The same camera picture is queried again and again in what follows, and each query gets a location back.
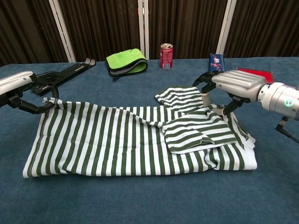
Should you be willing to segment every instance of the soda can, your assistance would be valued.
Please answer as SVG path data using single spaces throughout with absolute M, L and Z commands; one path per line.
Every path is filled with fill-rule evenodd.
M 163 43 L 160 46 L 160 67 L 163 69 L 172 68 L 173 60 L 173 45 L 170 43 Z

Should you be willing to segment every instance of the small blue package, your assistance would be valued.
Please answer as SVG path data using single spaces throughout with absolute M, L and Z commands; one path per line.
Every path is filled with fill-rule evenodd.
M 225 71 L 223 55 L 210 54 L 209 71 Z

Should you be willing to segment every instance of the lime green cloth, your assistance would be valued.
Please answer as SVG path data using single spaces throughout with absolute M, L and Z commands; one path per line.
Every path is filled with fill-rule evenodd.
M 146 71 L 148 64 L 139 49 L 125 50 L 106 58 L 109 75 L 119 78 Z

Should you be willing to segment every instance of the striped shirt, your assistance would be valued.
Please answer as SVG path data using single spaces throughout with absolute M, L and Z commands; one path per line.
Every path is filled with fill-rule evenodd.
M 204 108 L 196 87 L 168 88 L 156 99 L 163 105 L 114 108 L 45 99 L 57 106 L 42 114 L 23 176 L 256 169 L 255 140 L 233 113 L 222 118 Z

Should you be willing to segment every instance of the dark curtain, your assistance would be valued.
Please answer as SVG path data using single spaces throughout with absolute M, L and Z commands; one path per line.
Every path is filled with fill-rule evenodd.
M 299 56 L 298 0 L 238 0 L 225 57 Z
M 67 62 L 48 0 L 1 0 L 0 30 L 0 66 Z
M 137 0 L 60 0 L 77 61 L 140 49 Z
M 226 0 L 149 0 L 149 57 L 171 43 L 174 58 L 208 58 L 217 49 Z

